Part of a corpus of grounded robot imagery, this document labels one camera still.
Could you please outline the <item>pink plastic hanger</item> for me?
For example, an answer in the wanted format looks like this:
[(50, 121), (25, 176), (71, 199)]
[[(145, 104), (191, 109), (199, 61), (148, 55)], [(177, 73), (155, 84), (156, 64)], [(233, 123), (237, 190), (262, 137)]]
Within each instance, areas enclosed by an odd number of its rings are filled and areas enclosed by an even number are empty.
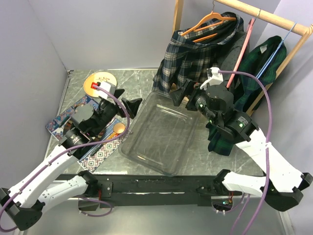
[[(244, 53), (245, 53), (245, 51), (246, 51), (247, 45), (248, 45), (249, 40), (250, 40), (250, 37), (251, 37), (251, 33), (252, 33), (252, 30), (253, 30), (254, 23), (255, 23), (256, 19), (259, 17), (260, 11), (261, 11), (261, 10), (259, 10), (257, 16), (256, 16), (255, 18), (251, 19), (250, 22), (249, 22), (249, 24), (248, 24), (248, 28), (247, 28), (247, 32), (246, 32), (246, 38), (245, 38), (243, 47), (242, 47), (242, 49), (241, 49), (241, 51), (240, 51), (239, 57), (238, 57), (238, 59), (237, 59), (237, 62), (236, 62), (236, 64), (235, 64), (235, 67), (234, 67), (234, 69), (233, 69), (233, 72), (237, 71), (237, 69), (238, 69), (238, 67), (239, 67), (239, 65), (240, 65), (240, 63), (241, 63), (241, 61), (242, 61), (242, 58), (243, 58), (243, 56), (244, 56)], [(226, 85), (226, 87), (227, 87), (228, 89), (230, 88), (230, 85), (231, 85), (231, 83), (232, 83), (234, 77), (235, 77), (235, 73), (232, 73), (231, 76), (230, 76), (230, 78), (229, 78), (229, 81), (228, 81), (228, 83), (227, 83), (227, 85)]]

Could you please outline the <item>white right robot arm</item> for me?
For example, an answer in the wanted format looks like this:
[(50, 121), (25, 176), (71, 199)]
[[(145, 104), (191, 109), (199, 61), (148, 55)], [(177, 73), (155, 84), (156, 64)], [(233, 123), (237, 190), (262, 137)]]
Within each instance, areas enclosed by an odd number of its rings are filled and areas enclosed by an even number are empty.
[(170, 92), (170, 97), (175, 106), (188, 97), (185, 108), (200, 112), (222, 137), (248, 154), (264, 173), (264, 176), (249, 176), (223, 169), (213, 180), (217, 194), (238, 191), (264, 197), (268, 205), (281, 212), (300, 203), (302, 190), (310, 186), (312, 175), (293, 167), (266, 140), (250, 116), (234, 108), (234, 96), (226, 87), (210, 85), (203, 89), (188, 79), (182, 87)]

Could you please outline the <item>green plaid skirt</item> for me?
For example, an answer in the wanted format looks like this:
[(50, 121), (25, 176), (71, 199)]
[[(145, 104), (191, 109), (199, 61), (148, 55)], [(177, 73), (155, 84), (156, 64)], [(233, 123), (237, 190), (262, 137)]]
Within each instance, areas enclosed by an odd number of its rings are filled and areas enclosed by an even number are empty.
[[(257, 76), (258, 72), (271, 54), (276, 50), (281, 40), (282, 38), (280, 36), (268, 38), (247, 54), (239, 65), (238, 70)], [(287, 49), (285, 45), (282, 44), (270, 65), (259, 78), (263, 86), (271, 84), (275, 81), (276, 71), (286, 58), (286, 55)], [(243, 75), (237, 76), (239, 85), (235, 88), (233, 93), (234, 108), (236, 110), (246, 112), (262, 89), (254, 79)], [(224, 156), (230, 155), (233, 144), (223, 138), (217, 131), (216, 127), (212, 126), (210, 123), (208, 123), (206, 127), (209, 129), (208, 140), (210, 143), (208, 145), (208, 151)]]

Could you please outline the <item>blue wire hanger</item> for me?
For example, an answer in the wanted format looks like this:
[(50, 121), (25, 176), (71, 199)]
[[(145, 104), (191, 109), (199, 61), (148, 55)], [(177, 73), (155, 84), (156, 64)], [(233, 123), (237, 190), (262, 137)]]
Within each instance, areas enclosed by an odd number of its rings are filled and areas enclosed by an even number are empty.
[(256, 78), (259, 79), (262, 74), (264, 73), (264, 71), (267, 69), (267, 67), (270, 65), (271, 61), (274, 59), (275, 55), (277, 54), (277, 52), (279, 51), (280, 47), (282, 46), (282, 44), (284, 43), (284, 41), (286, 40), (286, 38), (289, 36), (289, 34), (291, 33), (291, 31), (295, 28), (297, 22), (294, 23), (294, 25), (292, 26), (292, 28), (288, 31), (288, 33), (286, 34), (286, 36), (281, 40), (281, 42), (279, 43), (278, 47), (276, 48), (276, 50), (271, 54), (271, 56), (268, 58), (268, 60), (265, 62), (265, 64), (263, 65), (263, 67), (260, 69), (260, 71), (258, 72)]

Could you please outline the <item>navy white plaid skirt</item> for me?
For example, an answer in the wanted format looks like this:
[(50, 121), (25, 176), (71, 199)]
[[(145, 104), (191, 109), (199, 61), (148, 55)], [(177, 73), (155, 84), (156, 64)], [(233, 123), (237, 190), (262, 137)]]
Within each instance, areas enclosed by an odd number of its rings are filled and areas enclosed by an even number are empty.
[(232, 12), (222, 13), (231, 21), (211, 19), (200, 26), (199, 31), (177, 30), (167, 46), (153, 78), (152, 89), (168, 94), (171, 86), (178, 88), (186, 79), (202, 83), (207, 79), (207, 69), (218, 67), (217, 59), (221, 46), (225, 45), (236, 32), (244, 31), (244, 20)]

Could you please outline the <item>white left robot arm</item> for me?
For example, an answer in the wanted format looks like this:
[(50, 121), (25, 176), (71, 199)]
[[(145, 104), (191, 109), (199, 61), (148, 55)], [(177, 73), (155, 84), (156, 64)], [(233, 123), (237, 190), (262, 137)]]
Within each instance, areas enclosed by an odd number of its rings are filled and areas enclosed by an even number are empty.
[(17, 229), (29, 229), (46, 211), (71, 197), (98, 194), (98, 180), (87, 170), (56, 187), (49, 188), (49, 185), (68, 166), (83, 158), (94, 145), (106, 142), (98, 136), (116, 115), (127, 120), (136, 116), (141, 98), (123, 98), (119, 101), (124, 90), (118, 89), (110, 95), (114, 100), (110, 102), (104, 98), (107, 92), (103, 89), (100, 91), (101, 101), (97, 108), (85, 104), (74, 109), (64, 128), (63, 137), (39, 166), (10, 189), (1, 188), (0, 212), (6, 213)]

